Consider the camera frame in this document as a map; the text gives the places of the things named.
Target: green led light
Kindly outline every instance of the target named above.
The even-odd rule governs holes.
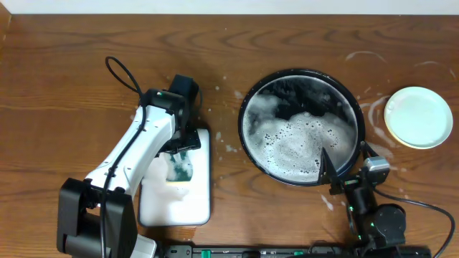
[[[202,250],[201,251],[201,258],[210,258],[210,257],[211,257],[210,250]]]
[[[350,185],[350,184],[358,183],[358,182],[359,182],[358,180],[349,180],[349,181],[344,182],[344,184],[345,184],[346,186],[348,186],[348,185]]]

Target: black wire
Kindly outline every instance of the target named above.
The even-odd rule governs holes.
[[[368,153],[370,154],[371,157],[377,157],[378,156],[378,153],[376,153],[376,151],[374,151],[372,149],[372,147],[370,147],[370,145],[368,143],[365,143],[365,146],[366,146],[366,150],[368,151]]]
[[[110,67],[110,63],[109,61],[110,60],[113,60],[115,61],[121,68],[123,68],[124,72],[126,72],[126,74],[129,76],[129,78],[132,80],[134,86],[136,87],[135,89],[133,87],[131,87],[130,85],[128,85],[127,83],[125,83],[121,78],[119,78],[119,76],[117,76],[114,71],[112,70],[112,68]],[[118,157],[115,159],[115,161],[113,162],[113,165],[108,169],[108,174],[107,174],[107,178],[105,179],[105,183],[103,185],[103,190],[102,190],[102,200],[100,202],[100,248],[101,248],[101,252],[102,252],[102,258],[106,258],[107,257],[107,250],[106,250],[106,237],[105,237],[105,210],[107,209],[107,206],[106,206],[106,202],[107,202],[107,191],[108,191],[108,186],[110,184],[110,179],[113,177],[113,175],[115,174],[115,170],[118,166],[118,164],[120,163],[121,159],[123,158],[123,156],[126,154],[126,152],[128,151],[128,149],[130,148],[130,146],[134,143],[134,141],[136,140],[136,138],[138,137],[138,135],[142,132],[143,130],[143,127],[145,125],[145,121],[146,121],[146,103],[145,103],[145,100],[143,98],[143,93],[142,93],[142,90],[140,89],[140,87],[138,86],[138,83],[136,81],[136,79],[134,78],[134,76],[131,74],[131,72],[129,72],[128,68],[126,68],[126,66],[124,66],[124,64],[122,64],[118,59],[116,59],[115,57],[106,57],[105,58],[105,65],[107,66],[108,70],[110,71],[110,73],[118,80],[120,81],[121,83],[123,83],[126,87],[128,87],[129,89],[133,90],[134,92],[137,92],[138,93],[138,96],[140,97],[140,101],[141,101],[141,107],[142,107],[142,122],[140,124],[140,126],[138,127],[136,133],[134,134],[134,136],[131,138],[131,140],[128,142],[128,144],[126,144],[126,146],[124,147],[124,149],[120,152],[120,154],[118,155]]]
[[[198,86],[198,93],[199,93],[199,105],[198,107],[191,113],[191,115],[198,115],[199,110],[202,108],[202,91],[201,88]]]
[[[434,211],[439,211],[441,213],[443,213],[444,215],[446,215],[450,220],[451,220],[451,229],[450,229],[450,233],[448,234],[448,237],[446,238],[445,242],[443,243],[443,245],[441,246],[440,250],[438,250],[437,254],[434,255],[433,258],[438,258],[440,257],[440,255],[443,253],[443,251],[445,251],[446,247],[449,245],[449,243],[451,242],[451,239],[453,238],[453,235],[454,235],[454,231],[455,231],[455,228],[456,228],[456,224],[455,224],[455,221],[454,221],[454,218],[453,218],[453,215],[451,215],[449,212],[445,211],[444,209],[441,209],[441,208],[438,208],[436,206],[433,206],[433,205],[430,205],[430,204],[426,204],[426,203],[423,203],[421,201],[413,201],[413,200],[409,200],[409,199],[404,199],[404,198],[399,198],[399,197],[395,197],[395,196],[390,196],[389,194],[387,193],[382,193],[381,191],[377,190],[376,187],[374,187],[372,184],[370,184],[370,186],[373,188],[373,191],[377,194],[379,194],[380,196],[383,196],[383,197],[386,197],[388,199],[392,199],[394,201],[402,201],[402,202],[405,202],[405,203],[408,203],[408,204],[414,204],[414,205],[419,205],[421,207],[425,207],[425,208],[429,208],[429,209],[432,209]]]
[[[134,86],[136,86],[136,88],[134,89],[132,86],[130,86],[129,84],[127,84],[125,81],[123,81],[123,79],[121,79],[113,70],[112,70],[112,67],[110,66],[110,64],[108,63],[108,61],[113,60],[115,61],[121,68],[123,68],[124,72],[126,72],[129,76],[129,78],[131,79],[131,81],[134,83]],[[128,87],[129,89],[131,89],[132,91],[134,92],[138,92],[138,90],[140,90],[140,88],[138,87],[137,85],[137,82],[136,82],[136,79],[134,79],[134,76],[132,76],[132,74],[129,72],[129,70],[124,66],[123,63],[121,63],[118,59],[116,59],[115,57],[106,57],[105,58],[105,65],[107,66],[108,68],[108,71],[110,71],[110,73],[114,76],[114,78],[116,78],[119,82],[121,82],[124,86]]]
[[[402,253],[400,252],[399,246],[395,246],[395,249],[397,250],[398,257],[399,257],[399,258],[403,258],[403,257],[402,257]]]

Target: soap foam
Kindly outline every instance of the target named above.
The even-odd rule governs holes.
[[[289,120],[276,118],[275,112],[283,101],[274,95],[256,93],[247,104],[242,133],[256,163],[266,173],[286,181],[314,182],[318,180],[321,150],[325,148],[339,170],[354,152],[356,125],[350,126],[331,113],[318,117],[303,112]],[[340,105],[350,108],[344,97]]]

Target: white wall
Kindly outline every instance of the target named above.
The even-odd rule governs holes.
[[[459,0],[0,0],[12,14],[459,14]]]

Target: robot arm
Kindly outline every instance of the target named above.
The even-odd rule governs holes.
[[[178,153],[201,147],[197,130],[189,124],[199,91],[192,78],[177,75],[169,90],[148,90],[146,123],[121,158],[110,179],[105,200],[105,237],[108,257],[152,257],[156,244],[138,235],[133,197],[151,161],[160,152]],[[142,108],[108,157],[83,181],[69,178],[60,189],[57,249],[73,257],[96,258],[100,250],[100,217],[87,212],[102,201],[108,169],[138,131]]]
[[[319,180],[329,183],[330,194],[345,194],[347,216],[352,234],[358,236],[356,249],[362,254],[372,250],[395,248],[405,243],[406,218],[404,209],[396,204],[378,205],[373,187],[386,181],[389,163],[371,147],[361,143],[364,164],[356,175],[339,178],[325,149]]]
[[[103,187],[108,168],[112,166],[113,161],[118,157],[134,133],[136,133],[142,120],[142,113],[142,108],[139,107],[131,126],[110,155],[94,171],[86,176],[87,180],[91,180],[92,186]],[[116,176],[110,180],[108,190],[114,191],[117,187],[121,187],[125,190],[126,194],[134,197],[148,165],[150,165],[164,144],[171,140],[174,133],[174,114],[168,114],[163,108],[149,105],[146,108],[146,124],[143,132],[140,133],[134,144],[121,159],[115,173]]]

